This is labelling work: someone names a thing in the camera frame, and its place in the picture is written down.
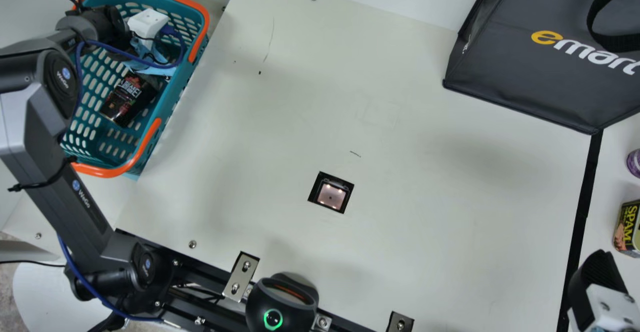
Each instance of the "white table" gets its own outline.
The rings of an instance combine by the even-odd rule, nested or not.
[[[348,0],[231,0],[116,227],[254,254],[377,331],[393,310],[553,329],[590,138],[443,89],[454,40]],[[307,202],[319,171],[355,184],[345,215]]]
[[[637,300],[640,298],[640,261],[622,255],[613,246],[620,205],[640,199],[640,179],[631,175],[626,166],[627,155],[636,148],[640,148],[640,115],[604,131],[580,263],[596,250],[611,251],[629,294]]]

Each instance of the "metal plate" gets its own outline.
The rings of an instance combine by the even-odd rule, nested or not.
[[[391,318],[389,319],[389,325],[386,328],[386,332],[411,332],[414,328],[414,319],[410,319],[407,316],[398,314],[397,312],[391,312]]]
[[[254,273],[256,273],[259,261],[260,259],[257,257],[240,252],[237,260],[235,260],[235,266],[231,270],[231,277],[222,292],[222,296],[235,302],[242,301],[242,297],[245,295]]]

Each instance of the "metal bracket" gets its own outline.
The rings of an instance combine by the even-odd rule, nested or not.
[[[226,283],[222,296],[238,303],[242,301],[242,297],[245,295],[254,273],[256,273],[258,262],[260,262],[258,257],[240,252],[237,260],[235,260],[235,265],[231,270],[231,277],[229,282]]]
[[[386,332],[411,332],[413,328],[414,319],[410,319],[397,312],[391,312],[391,318],[389,318],[389,325],[386,327]]]
[[[331,322],[331,318],[323,314],[316,314],[315,321],[313,322],[313,328],[311,330],[315,332],[329,332]]]

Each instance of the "plastic basket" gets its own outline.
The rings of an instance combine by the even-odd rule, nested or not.
[[[187,45],[183,62],[163,91],[127,127],[119,127],[99,113],[102,103],[122,79],[127,68],[107,56],[102,48],[82,57],[83,95],[60,145],[75,155],[76,171],[98,177],[126,173],[137,178],[182,95],[208,43],[209,15],[191,0],[84,0],[85,6],[118,7],[125,20],[149,7],[169,16],[169,24],[182,33]],[[179,45],[173,36],[162,38]]]

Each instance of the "bag handle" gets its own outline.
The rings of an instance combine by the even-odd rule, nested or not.
[[[626,35],[605,35],[594,32],[594,21],[598,13],[608,4],[611,0],[593,0],[592,6],[589,9],[587,15],[587,28],[589,33],[599,44],[610,52],[629,52],[634,50],[640,50],[640,33],[638,34],[626,34]]]

